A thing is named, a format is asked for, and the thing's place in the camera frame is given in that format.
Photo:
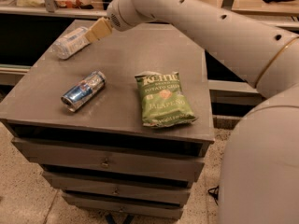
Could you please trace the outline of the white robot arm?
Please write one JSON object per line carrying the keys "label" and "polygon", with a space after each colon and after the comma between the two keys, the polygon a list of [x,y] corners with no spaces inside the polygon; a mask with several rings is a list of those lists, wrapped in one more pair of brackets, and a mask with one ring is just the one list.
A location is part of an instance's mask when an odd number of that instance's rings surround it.
{"label": "white robot arm", "polygon": [[219,224],[299,224],[299,40],[198,0],[113,0],[111,25],[172,24],[264,97],[224,150]]}

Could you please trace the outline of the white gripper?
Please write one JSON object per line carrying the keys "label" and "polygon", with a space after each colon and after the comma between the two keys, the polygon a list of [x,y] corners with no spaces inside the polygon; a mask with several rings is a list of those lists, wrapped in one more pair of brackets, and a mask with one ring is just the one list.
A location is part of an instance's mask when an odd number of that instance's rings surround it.
{"label": "white gripper", "polygon": [[127,31],[147,21],[147,17],[135,9],[132,0],[113,0],[107,8],[107,15],[109,19],[100,18],[88,29],[85,37],[89,42],[110,35],[112,26],[119,31]]}

